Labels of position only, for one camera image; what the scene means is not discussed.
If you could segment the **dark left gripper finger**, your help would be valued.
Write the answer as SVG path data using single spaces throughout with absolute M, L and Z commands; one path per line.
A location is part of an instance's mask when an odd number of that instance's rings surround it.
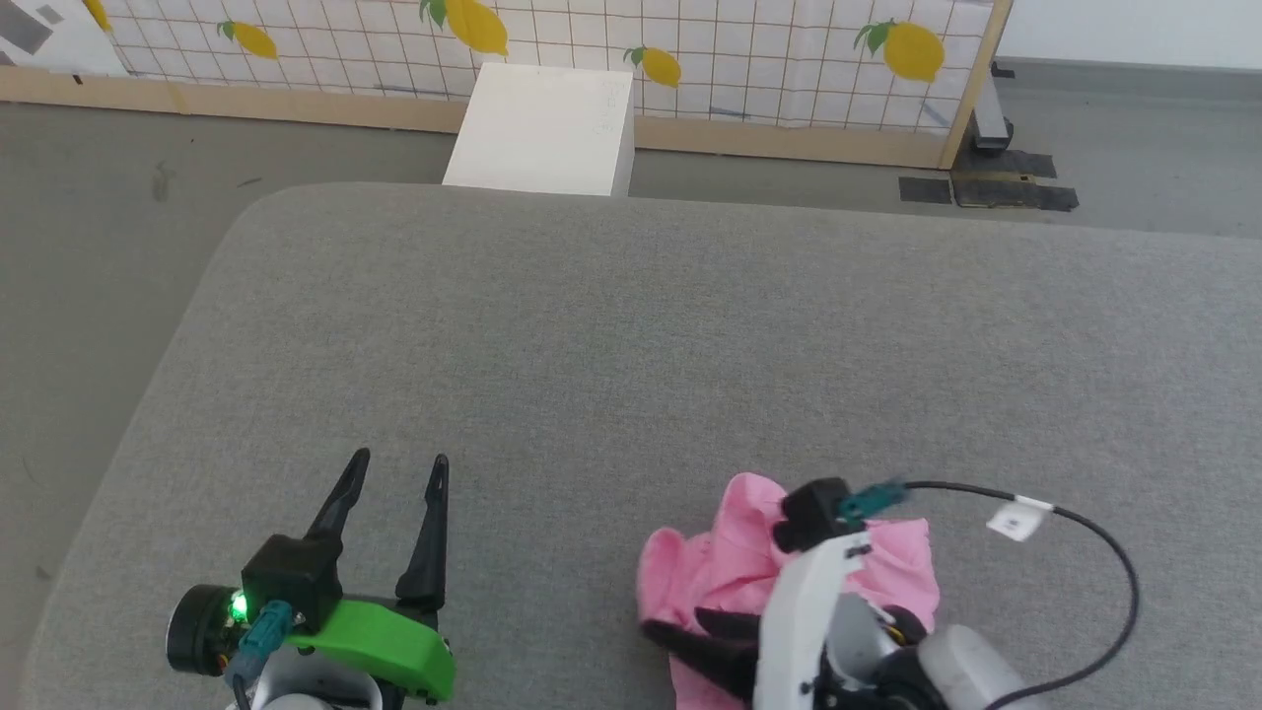
M 341 542 L 350 512 L 358 503 L 363 489 L 370 459 L 371 451 L 367 448 L 360 448 L 353 453 L 316 513 L 316 520 L 310 522 L 310 528 L 307 528 L 305 540 Z
M 395 584 L 396 609 L 410 617 L 438 617 L 445 607 L 451 462 L 435 457 L 424 491 L 425 515 L 408 567 Z

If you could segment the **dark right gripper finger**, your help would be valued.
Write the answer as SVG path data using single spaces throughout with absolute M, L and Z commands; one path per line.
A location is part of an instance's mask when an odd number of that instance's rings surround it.
M 668 620 L 641 620 L 644 636 L 712 686 L 745 705 L 752 704 L 760 643 L 721 641 Z
M 748 612 L 695 607 L 695 619 L 709 636 L 721 641 L 758 643 L 761 615 Z

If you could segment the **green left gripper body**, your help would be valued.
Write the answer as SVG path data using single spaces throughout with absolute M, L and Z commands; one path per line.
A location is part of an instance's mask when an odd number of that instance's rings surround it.
M 445 597 L 408 598 L 401 603 L 346 597 L 334 604 L 321 631 L 292 632 L 286 643 L 316 649 L 352 670 L 392 684 L 428 704 L 451 701 L 456 657 L 437 628 Z

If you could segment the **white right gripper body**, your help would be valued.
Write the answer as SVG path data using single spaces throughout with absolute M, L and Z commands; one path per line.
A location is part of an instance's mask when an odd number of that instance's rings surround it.
M 753 710 L 814 710 L 822 675 L 859 686 L 875 668 L 875 610 L 843 591 L 870 542 L 866 532 L 834 536 L 781 569 L 760 620 Z

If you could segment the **pink garment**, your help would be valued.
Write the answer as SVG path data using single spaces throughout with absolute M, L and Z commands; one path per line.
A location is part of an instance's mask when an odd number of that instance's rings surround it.
M 842 515 L 853 533 L 870 533 L 864 570 L 848 576 L 844 591 L 888 614 L 897 637 L 917 642 L 933 631 L 938 602 L 929 557 L 928 523 L 881 522 L 880 515 L 909 496 L 901 480 L 851 491 Z M 757 473 L 740 473 L 724 491 L 711 531 L 684 536 L 673 528 L 650 535 L 637 569 L 641 620 L 659 619 L 702 632 L 695 607 L 762 614 L 781 569 L 798 557 L 776 549 L 772 527 L 790 491 Z M 747 710 L 700 673 L 670 657 L 676 710 Z

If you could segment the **white box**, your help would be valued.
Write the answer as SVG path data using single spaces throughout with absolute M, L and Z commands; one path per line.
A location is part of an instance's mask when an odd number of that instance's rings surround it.
M 626 197 L 634 158 L 631 73 L 487 63 L 443 183 Z

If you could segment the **long black floor tape patch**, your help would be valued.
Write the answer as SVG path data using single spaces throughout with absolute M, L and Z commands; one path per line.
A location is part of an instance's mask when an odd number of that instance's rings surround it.
M 1029 208 L 1068 214 L 1079 207 L 1075 189 L 1023 179 L 952 177 L 952 195 L 964 208 Z

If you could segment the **black floor tape under foot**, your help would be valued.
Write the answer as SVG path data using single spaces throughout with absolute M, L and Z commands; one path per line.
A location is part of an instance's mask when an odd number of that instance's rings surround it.
M 1023 150 L 964 150 L 957 158 L 955 174 L 1006 174 L 1056 179 L 1053 156 Z

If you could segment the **white board with grey marks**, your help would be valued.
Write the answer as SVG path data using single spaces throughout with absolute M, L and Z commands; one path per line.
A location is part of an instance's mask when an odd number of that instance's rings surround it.
M 0 66 L 67 74 L 129 73 L 83 0 L 0 0 Z

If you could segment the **metal partition foot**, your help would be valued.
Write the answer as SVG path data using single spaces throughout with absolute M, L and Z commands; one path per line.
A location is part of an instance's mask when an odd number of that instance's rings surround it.
M 1013 143 L 1015 127 L 1005 116 L 996 86 L 997 78 L 1013 78 L 1010 69 L 1001 69 L 992 61 L 972 113 L 972 149 L 976 153 L 1005 153 Z

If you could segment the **lemon print partition screen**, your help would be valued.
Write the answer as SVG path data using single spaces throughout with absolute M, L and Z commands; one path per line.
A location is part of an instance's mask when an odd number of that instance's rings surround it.
M 457 132 L 481 67 L 628 72 L 641 148 L 952 166 L 1013 0 L 83 0 L 126 76 L 0 103 Z

